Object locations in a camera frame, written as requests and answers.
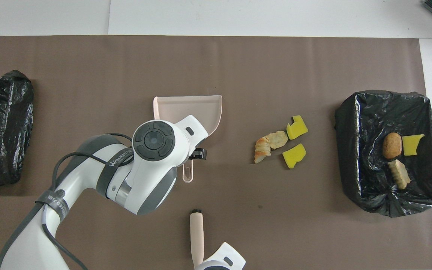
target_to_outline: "black strap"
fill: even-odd
[[[96,191],[101,194],[101,196],[106,196],[106,191],[108,189],[108,186],[110,185],[111,179],[113,178],[114,174],[118,170],[118,167],[122,164],[123,161],[127,160],[128,158],[132,157],[134,155],[134,152],[132,148],[124,148],[121,151],[119,151],[117,154],[115,154],[104,166],[103,170],[101,171],[101,174],[99,175],[99,178],[97,180],[96,184]]]
[[[43,194],[39,196],[36,202],[45,203],[49,205],[49,207],[53,208],[53,210],[55,210],[56,213],[58,213],[61,221],[65,219],[65,217],[69,212],[69,207],[65,199],[60,197],[58,193],[51,190],[46,190],[45,192],[43,192]]]

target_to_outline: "sponge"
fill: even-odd
[[[296,163],[302,161],[306,155],[306,149],[302,144],[298,144],[290,150],[283,152],[284,161],[288,168],[293,169]]]
[[[293,116],[293,121],[294,123],[292,125],[288,124],[286,127],[286,132],[288,133],[288,138],[290,140],[294,140],[308,132],[308,128],[300,115]]]
[[[405,156],[415,156],[417,155],[416,149],[418,149],[418,144],[424,134],[403,136],[403,150]]]

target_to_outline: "brush handle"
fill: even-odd
[[[190,215],[191,256],[194,268],[204,260],[203,214],[196,212]]]

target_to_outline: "food scrap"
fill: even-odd
[[[293,124],[288,124],[286,127],[286,131],[288,132],[288,137],[290,140],[294,140],[308,132],[308,128],[306,127],[305,122],[300,115],[293,116],[293,121]]]
[[[295,164],[302,161],[306,155],[306,149],[302,144],[298,144],[290,150],[283,152],[284,161],[288,168],[293,169]]]
[[[269,146],[271,147],[271,149],[280,148],[281,146],[286,145],[288,141],[288,136],[286,135],[286,132],[282,130],[276,131],[275,133],[269,133],[264,137],[269,140]]]
[[[405,189],[406,185],[411,182],[411,179],[404,164],[401,161],[395,159],[391,162],[388,162],[388,166],[398,189]]]
[[[261,162],[266,156],[271,156],[269,140],[266,137],[259,138],[254,146],[254,164]]]
[[[418,149],[418,144],[424,134],[411,135],[411,136],[403,136],[403,149],[405,156],[415,156],[416,149]]]
[[[389,160],[401,155],[401,136],[398,133],[386,135],[382,143],[382,155]]]

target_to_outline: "white table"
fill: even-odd
[[[419,38],[432,102],[432,14],[420,0],[0,0],[0,36]]]

